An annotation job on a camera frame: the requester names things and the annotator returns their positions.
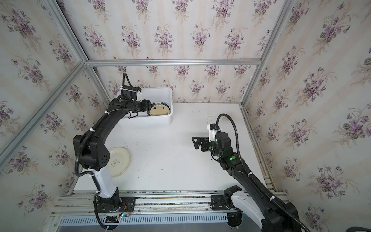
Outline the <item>large cream plate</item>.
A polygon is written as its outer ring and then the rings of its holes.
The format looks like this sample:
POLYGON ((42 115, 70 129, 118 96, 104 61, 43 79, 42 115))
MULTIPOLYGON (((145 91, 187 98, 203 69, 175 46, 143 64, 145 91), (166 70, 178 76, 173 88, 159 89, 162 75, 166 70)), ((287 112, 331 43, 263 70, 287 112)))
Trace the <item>large cream plate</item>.
POLYGON ((109 149, 110 159, 108 163, 111 177, 118 177, 126 172, 131 163, 131 153, 125 147, 109 149))

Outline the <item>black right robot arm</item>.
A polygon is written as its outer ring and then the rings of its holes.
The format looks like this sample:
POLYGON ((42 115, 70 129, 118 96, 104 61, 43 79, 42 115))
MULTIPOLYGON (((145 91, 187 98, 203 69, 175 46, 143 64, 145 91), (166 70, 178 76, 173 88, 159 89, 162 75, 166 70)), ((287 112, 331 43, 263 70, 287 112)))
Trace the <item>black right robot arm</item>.
POLYGON ((301 232, 304 227, 296 207, 284 203, 258 180, 241 157, 239 145, 231 145, 226 132, 217 132, 215 139, 192 137, 196 150, 210 152, 217 162, 241 185, 224 191, 228 207, 236 208, 252 219, 263 232, 301 232))

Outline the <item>small yellow floral plate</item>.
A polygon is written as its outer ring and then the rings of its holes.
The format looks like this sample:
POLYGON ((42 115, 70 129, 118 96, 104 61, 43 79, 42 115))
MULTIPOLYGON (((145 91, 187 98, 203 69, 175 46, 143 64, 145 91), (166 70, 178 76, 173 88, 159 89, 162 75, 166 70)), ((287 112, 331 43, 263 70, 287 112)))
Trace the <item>small yellow floral plate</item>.
POLYGON ((154 104, 149 110, 148 115, 151 117, 154 116, 165 116, 171 113, 170 108, 166 104, 154 104))

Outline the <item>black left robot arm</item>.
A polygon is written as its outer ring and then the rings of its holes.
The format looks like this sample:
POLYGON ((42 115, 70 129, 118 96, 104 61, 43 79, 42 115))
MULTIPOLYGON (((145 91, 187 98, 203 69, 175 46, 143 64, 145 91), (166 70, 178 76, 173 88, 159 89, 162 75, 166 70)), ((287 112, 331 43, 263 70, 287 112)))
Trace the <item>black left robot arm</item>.
POLYGON ((149 100, 113 99, 102 117, 83 135, 73 138, 75 151, 74 174, 77 177, 88 175, 93 180, 97 192, 94 196, 95 212, 102 207, 117 212, 122 205, 118 187, 113 183, 109 170, 110 152, 105 141, 116 124, 129 113, 142 113, 151 109, 149 100))

